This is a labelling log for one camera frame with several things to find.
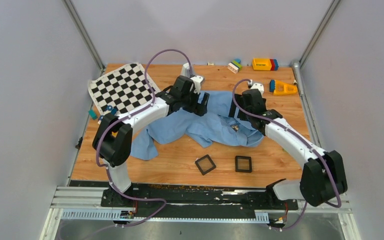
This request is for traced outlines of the light blue shirt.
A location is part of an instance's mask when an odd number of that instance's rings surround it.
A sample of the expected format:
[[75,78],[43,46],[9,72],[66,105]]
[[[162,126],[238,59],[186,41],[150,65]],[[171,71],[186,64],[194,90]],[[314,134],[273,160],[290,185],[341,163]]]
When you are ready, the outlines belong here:
[[[158,156],[155,143],[170,144],[187,135],[201,147],[207,148],[217,142],[227,146],[257,147],[264,136],[247,121],[228,117],[232,103],[230,91],[209,91],[207,113],[198,116],[183,109],[160,118],[135,137],[130,155],[148,161]],[[234,131],[231,125],[238,125]]]

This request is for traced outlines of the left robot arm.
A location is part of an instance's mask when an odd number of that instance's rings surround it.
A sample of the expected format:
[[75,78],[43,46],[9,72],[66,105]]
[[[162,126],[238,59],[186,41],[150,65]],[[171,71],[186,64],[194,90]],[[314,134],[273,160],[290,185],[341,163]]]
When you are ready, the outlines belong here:
[[106,169],[110,186],[116,190],[113,198],[120,206],[129,206],[133,201],[126,161],[131,155],[134,134],[179,110],[198,116],[206,114],[210,95],[205,93],[200,97],[204,82],[203,76],[180,75],[173,85],[154,93],[145,105],[119,115],[104,115],[92,146],[96,150],[96,159],[103,160],[98,165]]

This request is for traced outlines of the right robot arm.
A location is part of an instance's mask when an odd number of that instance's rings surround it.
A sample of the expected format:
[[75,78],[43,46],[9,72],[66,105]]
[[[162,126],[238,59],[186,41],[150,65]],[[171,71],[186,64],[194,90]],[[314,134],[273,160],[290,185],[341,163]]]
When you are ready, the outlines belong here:
[[280,145],[302,169],[299,180],[281,179],[270,185],[266,204],[278,209],[286,200],[304,200],[313,207],[341,207],[340,195],[348,190],[344,162],[336,150],[327,151],[303,137],[276,110],[266,108],[257,89],[233,93],[230,116],[248,121],[261,134]]

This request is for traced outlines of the gold leaf brooch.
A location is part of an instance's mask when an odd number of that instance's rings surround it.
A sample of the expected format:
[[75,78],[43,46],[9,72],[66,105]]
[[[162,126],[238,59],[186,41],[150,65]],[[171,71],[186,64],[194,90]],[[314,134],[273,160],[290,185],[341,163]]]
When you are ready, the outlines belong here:
[[240,130],[239,126],[236,125],[236,124],[232,124],[230,127],[231,127],[235,132],[238,132],[238,131]]

